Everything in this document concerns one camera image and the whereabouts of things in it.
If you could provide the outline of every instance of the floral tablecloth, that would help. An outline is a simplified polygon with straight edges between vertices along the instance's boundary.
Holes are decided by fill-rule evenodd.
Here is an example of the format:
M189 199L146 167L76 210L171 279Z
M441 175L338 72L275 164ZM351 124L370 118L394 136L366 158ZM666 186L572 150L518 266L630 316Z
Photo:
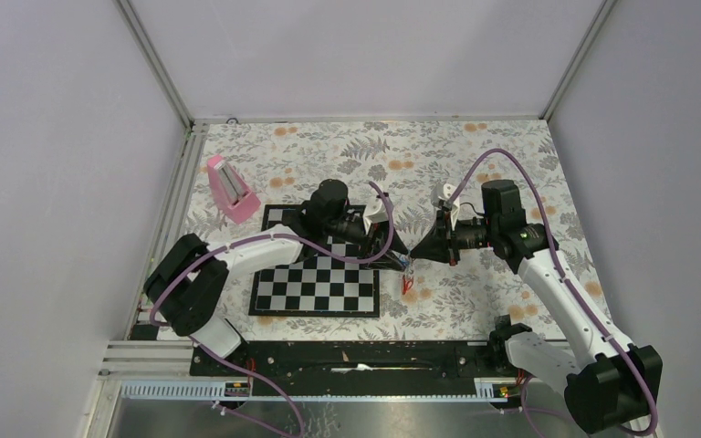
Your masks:
M560 248L590 296L605 300L574 210L558 155L544 121L325 122L212 125L183 224L211 247L259 231L260 210L235 225L219 214L208 186L208 158L226 157L262 203L301 203L327 178L343 180L351 203L366 203L372 180L389 192L396 229L414 247L434 220L429 194L437 183L457 184L476 157L490 148L512 152L530 173L546 205ZM482 163L461 196L482 206L482 182L517 182L530 222L539 210L525 181L503 156ZM465 207L462 218L471 217ZM541 301L490 251L465 251L458 266L414 262L414 287L403 296L401 274L381 272L379 318L250 317L252 276L228 283L217 312L247 340L486 339L494 317L510 314L547 339L563 339ZM175 339L169 329L159 339Z

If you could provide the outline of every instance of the pink object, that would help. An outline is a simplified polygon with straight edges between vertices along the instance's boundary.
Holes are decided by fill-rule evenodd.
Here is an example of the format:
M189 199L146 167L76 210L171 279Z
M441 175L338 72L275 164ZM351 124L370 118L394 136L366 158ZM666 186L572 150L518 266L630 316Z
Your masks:
M208 160L208 182L216 206L236 224L241 224L254 215L262 204L256 193L220 155L214 155Z

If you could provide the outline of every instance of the gray wall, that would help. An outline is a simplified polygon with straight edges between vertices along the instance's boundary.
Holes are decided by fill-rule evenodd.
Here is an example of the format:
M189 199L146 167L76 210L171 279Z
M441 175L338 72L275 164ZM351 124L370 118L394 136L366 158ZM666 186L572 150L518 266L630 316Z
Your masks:
M137 0L195 117L531 115L600 0Z
M663 357L665 436L701 436L701 2L620 2L551 128L612 313Z
M181 128L111 1L0 1L0 437L69 437Z

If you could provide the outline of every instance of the black and white checkerboard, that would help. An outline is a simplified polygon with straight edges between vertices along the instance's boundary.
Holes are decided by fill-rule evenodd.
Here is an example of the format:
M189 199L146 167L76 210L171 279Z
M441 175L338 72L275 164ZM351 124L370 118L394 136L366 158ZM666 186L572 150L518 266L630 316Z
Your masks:
M262 229L280 224L284 210L294 205L266 205ZM352 206L358 212L362 206ZM359 256L359 247L333 242L331 252ZM254 274L249 315L286 317L380 316L380 278L376 270L361 269L327 255L294 265L276 266Z

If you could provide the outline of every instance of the purple cable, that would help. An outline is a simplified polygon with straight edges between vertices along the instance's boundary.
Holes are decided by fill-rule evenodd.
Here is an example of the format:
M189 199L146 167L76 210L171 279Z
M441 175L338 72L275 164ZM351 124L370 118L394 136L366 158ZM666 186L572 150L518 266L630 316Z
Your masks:
M326 255L330 256L332 258L336 258L340 260L341 262L345 263L353 263L357 265L363 265L366 263L371 263L374 262L375 260L385 256L385 253L388 251L388 249L391 247L391 243L393 242L393 205L391 204L391 201L384 195L382 192L382 189L374 182L370 181L370 186L372 189L377 192L377 194L380 196L380 199L382 200L383 206L385 206L385 212L388 214L388 223L390 224L389 227L389 232L388 232L388 238L385 241L385 245L382 247L379 253L376 255L373 255L368 258L352 258L352 257L345 257L342 255L337 255L332 253L331 251L322 248L319 245L316 245L312 242L310 242L307 239L303 239L302 237L299 237L298 235L287 235L287 234L276 234L272 235L252 235L251 237L246 237L244 239L238 240L237 242L234 242L230 244L229 249L235 249L239 246L242 245L247 245L252 242L258 242L260 240L268 240L270 238L277 238L277 239L290 239L290 240L296 240L300 242L303 245L307 245L316 251ZM178 277L176 277L168 287L165 288L165 290L162 292L159 298L157 298L157 301L154 302L154 305L152 306L152 311L149 312L149 322L153 326L158 326L158 327L166 327L168 324L164 322L160 322L157 320L157 311L160 309L162 306L162 303L165 301L165 299L171 295L174 289L179 285L179 283L182 282L192 271L194 271L199 265L204 263L206 260L209 258L216 256L217 254L223 253L224 251L227 250L226 246L220 246L206 254L203 254L200 258L195 260L189 267L184 269L184 271L179 274Z
M197 342L197 340L195 338L190 337L190 339L192 339L192 341L194 341L194 342ZM258 424L258 425L264 427L265 429L269 430L272 433L277 433L278 435L286 436L287 438L301 438L302 436L305 435L305 420L302 418L302 414L299 413L299 408L297 407L297 405L294 403L293 400L291 400L291 397L289 397L286 394L286 392L283 391L283 389L281 389L281 387L277 386L275 382L273 382L272 380L268 379L267 377L259 374L258 372L247 370L247 369L242 368L242 367L238 367L234 363L229 362L227 360L224 360L221 356L219 356L218 354L209 350L205 345L203 345L199 342L197 342L197 344L200 345L200 348L203 349L203 351L205 351L205 353L208 354L208 356L211 356L212 358L214 358L216 361L218 361L222 365L226 366L227 368L230 368L230 369L235 370L237 372L242 372L243 374L245 374L247 376L251 376L251 377L260 379L264 383L270 385L270 387L272 387L272 389L276 390L277 393L280 394L280 396L283 397L284 400L286 400L286 402L288 403L288 406L291 408L292 411L294 411L295 415L297 415L297 423L299 424L299 434L293 435L291 433L280 431L280 430L276 429L275 427L267 424L266 422L259 420L258 418L254 418L251 415L246 415L244 413L241 413L241 412L238 412L238 411L235 411L232 409L224 409L223 413L229 413L230 415L234 415L235 417L242 418L244 420L248 420L254 424Z
M547 415L551 415L553 417L558 417L561 420L563 420L564 422L573 422L573 419L570 416L568 416L568 414L563 413L563 412L553 411L550 409L541 409L541 408L527 408L527 411L531 412L531 413L544 413ZM522 411L519 409L509 408L509 409L493 409L490 411L475 412L473 415L490 415L490 414L499 415L501 412L503 412L505 415L522 413Z
M536 427L533 419L530 418L530 411L528 407L528 383L531 379L533 379L533 376L528 375L525 378L525 381L522 382L522 391L520 391L520 405L522 406L522 413L525 414L525 419L528 420L528 424L530 424L530 428L533 429L533 432L535 432L539 438L547 438L544 436L544 433L542 433L539 428Z
M657 404L656 402L654 402L654 396L652 395L651 390L649 390L649 386L646 384L646 381L643 379L643 376L641 376L641 372L638 371L638 368L635 367L635 364L630 359L630 356L628 356L627 353L624 352L624 349L621 345L619 345L619 342L617 342L613 337L611 337L611 333L609 332L609 330L605 326L603 326L602 321L598 318L597 315L595 315L595 313L592 312L590 306L581 296L581 294L570 281L570 279L566 278L566 271L563 268L562 263L560 262L560 258L558 257L557 252L555 251L555 241L552 237L552 230L549 228L549 220L547 219L547 215L544 212L544 203L541 201L539 192L536 190L536 186L533 185L533 181L531 181L530 176L528 176L528 173L525 172L525 169L523 169L522 164L520 164L520 162L515 158L515 156L509 153L508 151L505 151L500 148L494 148L483 152L479 156L479 158L476 159L474 165L471 167L471 169L469 169L469 172L466 174L466 177L463 179L463 181L461 181L461 183L458 184L458 187L455 189L455 192L452 196L450 196L450 199L447 202L452 203L455 201L455 198L458 197L458 195L464 190L464 188L468 184L469 179L471 179L471 176L474 174L474 171L476 170L477 166L479 166L479 164L482 161L484 161L485 158L487 158L493 153L500 153L509 158L509 160L512 161L515 167L518 168L520 173L522 173L523 178L525 178L525 182L528 183L528 187L530 187L530 190L533 192L533 197L536 198L536 205L539 207L539 211L541 212L541 222L544 224L545 234L547 235L547 243L549 244L549 255L552 257L552 262L555 265L555 269L558 271L558 274L560 274L560 278L563 280L563 283L566 285L573 297L579 303L581 309L584 311L584 313L587 314L587 317L590 319L590 321L592 321L592 324L595 325L595 327L598 329L598 331L601 332L604 338L609 340L611 346L617 351L617 353L619 353L624 363L627 364L627 367L630 369L630 372L633 374L635 380L638 382L638 386L641 387L641 392L643 392L643 396L645 397L646 402L649 404L649 413L651 415L651 420L649 422L649 426L646 429L643 429L642 431L634 431L633 429L624 427L622 425L618 427L620 428L620 430L622 430L625 433L629 433L630 435L651 435L657 429L657 422L659 417L659 413L657 412ZM531 423L530 425L531 427L533 427L534 431L539 433L539 431L536 429L536 426L534 426L533 423Z

